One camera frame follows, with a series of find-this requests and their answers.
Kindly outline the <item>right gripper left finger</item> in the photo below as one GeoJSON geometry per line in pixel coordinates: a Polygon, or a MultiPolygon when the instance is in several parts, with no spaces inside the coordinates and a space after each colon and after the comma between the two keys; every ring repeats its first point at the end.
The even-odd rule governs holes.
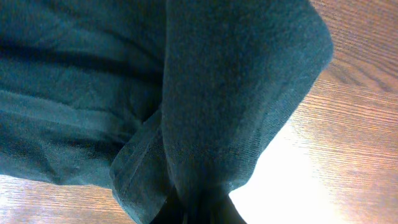
{"type": "Polygon", "coordinates": [[[150,224],[183,224],[185,209],[176,192],[171,192],[150,224]]]}

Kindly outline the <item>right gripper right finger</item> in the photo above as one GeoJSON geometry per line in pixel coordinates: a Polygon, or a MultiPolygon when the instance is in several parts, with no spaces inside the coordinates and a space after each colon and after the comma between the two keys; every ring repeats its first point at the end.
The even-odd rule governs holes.
{"type": "Polygon", "coordinates": [[[246,224],[230,197],[221,191],[207,191],[200,195],[199,224],[246,224]]]}

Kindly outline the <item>dark green t-shirt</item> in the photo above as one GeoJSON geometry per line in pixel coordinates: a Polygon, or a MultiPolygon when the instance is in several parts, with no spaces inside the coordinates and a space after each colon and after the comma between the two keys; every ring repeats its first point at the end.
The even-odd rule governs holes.
{"type": "Polygon", "coordinates": [[[1,0],[1,174],[111,189],[137,223],[176,192],[199,223],[332,55],[308,0],[1,0]]]}

